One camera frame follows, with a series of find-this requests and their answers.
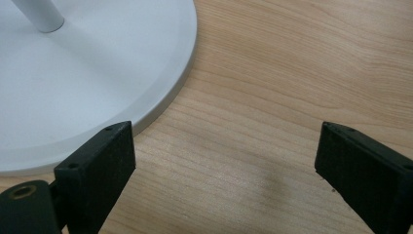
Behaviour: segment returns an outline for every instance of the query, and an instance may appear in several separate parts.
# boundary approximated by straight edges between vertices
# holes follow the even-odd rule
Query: wooden surface
[[[134,138],[101,233],[371,233],[316,174],[319,130],[348,125],[413,158],[413,2],[195,4],[194,69]],[[35,178],[53,175],[0,189]]]

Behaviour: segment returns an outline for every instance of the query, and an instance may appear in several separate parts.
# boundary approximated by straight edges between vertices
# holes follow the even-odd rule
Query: wood grain
[[[411,0],[195,0],[198,53],[102,233],[371,233],[315,173],[323,120],[413,159]],[[2,177],[1,190],[53,175]]]

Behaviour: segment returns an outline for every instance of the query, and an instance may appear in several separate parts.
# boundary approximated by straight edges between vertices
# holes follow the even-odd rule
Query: white disc
[[[191,68],[192,0],[54,1],[63,27],[41,33],[0,6],[0,175],[50,172],[105,126],[136,135]]]

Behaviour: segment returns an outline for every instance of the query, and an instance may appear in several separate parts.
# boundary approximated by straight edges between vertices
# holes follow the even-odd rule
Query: cylindrical post
[[[64,18],[51,0],[12,0],[24,15],[41,32],[61,28]]]

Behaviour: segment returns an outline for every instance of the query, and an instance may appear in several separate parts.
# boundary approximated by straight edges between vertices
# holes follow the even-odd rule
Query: black plastic part
[[[354,129],[324,122],[316,170],[375,233],[407,233],[413,162]]]
[[[0,233],[60,233],[49,184],[21,183],[0,195]]]
[[[97,233],[122,193],[135,158],[131,122],[109,126],[55,168],[70,233]]]

